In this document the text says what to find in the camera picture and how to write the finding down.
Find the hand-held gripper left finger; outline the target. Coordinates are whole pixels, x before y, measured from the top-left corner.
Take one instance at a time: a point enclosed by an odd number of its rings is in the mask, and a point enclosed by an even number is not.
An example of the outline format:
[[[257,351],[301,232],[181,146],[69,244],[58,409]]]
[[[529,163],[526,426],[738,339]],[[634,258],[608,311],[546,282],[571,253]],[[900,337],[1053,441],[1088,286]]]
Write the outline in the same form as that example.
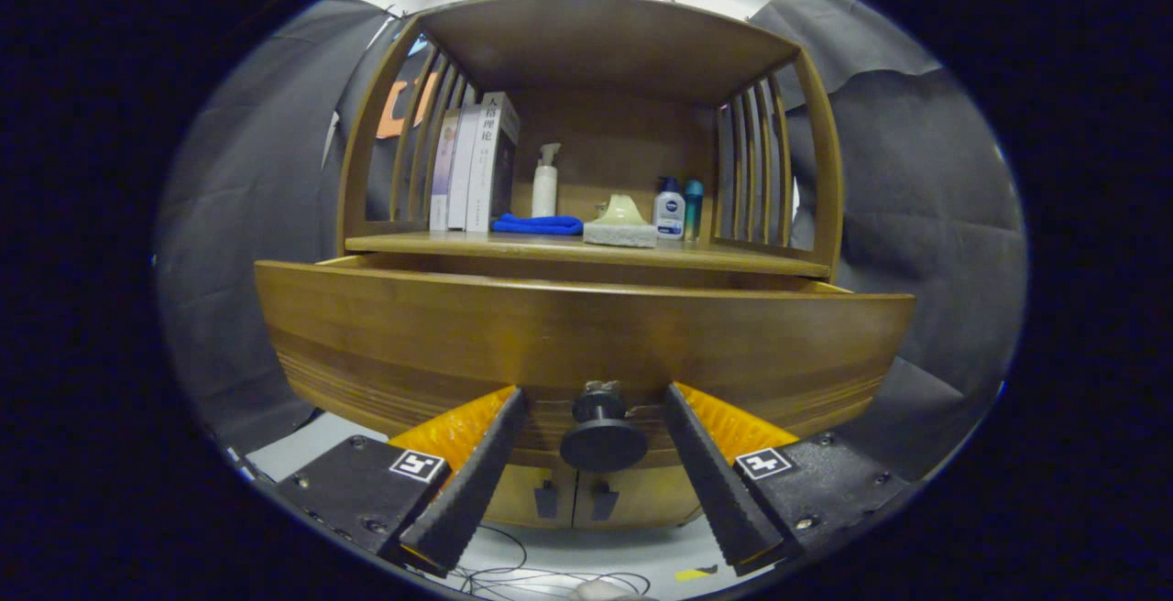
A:
[[[400,443],[344,438],[276,484],[294,509],[361,551],[396,566],[445,578],[456,568],[499,485],[524,426],[522,389],[499,389],[472,410],[472,443],[443,454],[443,418],[419,425]]]

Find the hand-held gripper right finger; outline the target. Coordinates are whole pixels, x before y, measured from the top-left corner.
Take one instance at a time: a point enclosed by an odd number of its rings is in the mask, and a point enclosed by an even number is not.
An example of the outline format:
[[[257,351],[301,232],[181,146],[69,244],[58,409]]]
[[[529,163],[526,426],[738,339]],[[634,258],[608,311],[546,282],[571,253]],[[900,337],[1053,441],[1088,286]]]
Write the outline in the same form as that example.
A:
[[[835,431],[796,439],[699,389],[669,385],[662,413],[737,575],[825,559],[922,487]]]

